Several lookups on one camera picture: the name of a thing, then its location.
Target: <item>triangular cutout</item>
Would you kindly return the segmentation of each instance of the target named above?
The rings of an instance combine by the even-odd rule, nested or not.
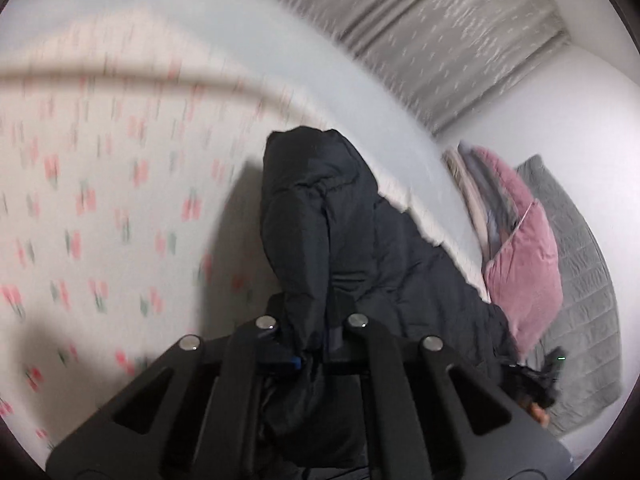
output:
[[[460,368],[449,370],[449,377],[465,409],[471,430],[476,435],[487,434],[511,421],[511,413]]]
[[[114,415],[113,421],[136,433],[147,434],[156,418],[173,374],[174,371],[169,368],[162,370],[144,390],[138,392]]]

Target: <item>pink pillow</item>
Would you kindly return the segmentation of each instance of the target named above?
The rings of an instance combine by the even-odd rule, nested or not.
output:
[[[525,358],[562,307],[558,246],[545,209],[518,173],[497,155],[475,148],[511,195],[520,223],[484,268],[492,301],[503,310],[521,358]]]

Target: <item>silver bolt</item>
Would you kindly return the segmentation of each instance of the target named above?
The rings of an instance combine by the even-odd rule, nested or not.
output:
[[[200,346],[200,338],[196,335],[186,335],[178,343],[183,350],[195,350]]]
[[[354,328],[364,328],[369,323],[369,318],[364,314],[351,314],[347,318],[347,323]]]
[[[431,350],[432,352],[439,352],[440,350],[442,350],[444,343],[438,336],[429,335],[422,340],[422,346],[424,346],[427,350]]]
[[[278,325],[278,322],[271,316],[260,316],[255,320],[255,325],[260,330],[273,330]]]

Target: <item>wall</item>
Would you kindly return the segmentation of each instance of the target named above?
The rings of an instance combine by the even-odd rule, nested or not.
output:
[[[563,439],[578,462],[597,446],[640,372],[640,88],[568,47],[440,139],[495,150],[512,166],[540,153],[574,200],[607,261],[620,310],[623,397]]]
[[[609,0],[553,0],[572,40],[640,85],[640,53]]]

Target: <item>folded black garment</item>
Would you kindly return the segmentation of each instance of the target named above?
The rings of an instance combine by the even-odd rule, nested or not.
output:
[[[393,334],[441,337],[496,383],[500,361],[516,361],[501,309],[484,303],[447,252],[378,195],[369,167],[337,131],[271,134],[260,209],[264,251],[284,292],[270,304],[303,358],[300,374],[277,384],[264,410],[286,460],[349,467],[362,456],[356,380],[326,377],[319,363],[330,291],[347,294]]]

